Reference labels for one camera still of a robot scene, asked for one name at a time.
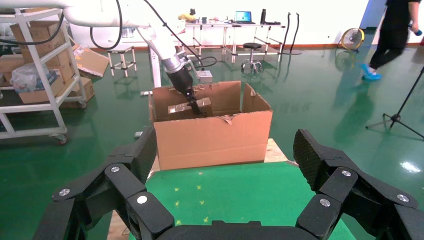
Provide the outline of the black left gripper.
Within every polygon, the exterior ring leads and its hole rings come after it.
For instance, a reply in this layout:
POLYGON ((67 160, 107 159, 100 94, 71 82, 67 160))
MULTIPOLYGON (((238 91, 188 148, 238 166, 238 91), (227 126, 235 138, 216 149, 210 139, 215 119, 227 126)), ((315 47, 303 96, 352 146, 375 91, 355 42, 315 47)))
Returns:
POLYGON ((206 113, 200 109, 197 103, 197 99, 193 90, 193 78, 189 73, 187 67, 182 67, 176 72, 167 73, 167 75, 173 87, 186 96, 186 99, 188 100, 188 105, 191 107, 193 113, 196 116, 206 116, 206 113))

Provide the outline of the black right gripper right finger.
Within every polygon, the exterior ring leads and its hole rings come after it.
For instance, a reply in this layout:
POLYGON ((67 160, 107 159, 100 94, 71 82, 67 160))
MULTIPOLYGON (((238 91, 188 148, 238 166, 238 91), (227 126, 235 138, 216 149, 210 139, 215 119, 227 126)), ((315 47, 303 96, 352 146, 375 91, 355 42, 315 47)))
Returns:
POLYGON ((377 240, 421 240, 424 212, 407 192, 363 172, 342 150, 318 143, 306 129, 295 133, 293 156, 315 196, 296 226, 326 240, 342 215, 377 240))

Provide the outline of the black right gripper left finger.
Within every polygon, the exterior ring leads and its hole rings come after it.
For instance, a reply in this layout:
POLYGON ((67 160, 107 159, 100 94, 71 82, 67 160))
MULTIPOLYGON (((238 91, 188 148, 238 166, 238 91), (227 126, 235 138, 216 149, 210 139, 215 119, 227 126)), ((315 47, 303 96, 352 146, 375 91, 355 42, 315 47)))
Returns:
POLYGON ((115 211, 136 239, 158 239, 174 227, 175 219, 146 187, 156 155, 156 131, 146 127, 99 167, 57 188, 33 238, 86 240, 88 231, 115 211))

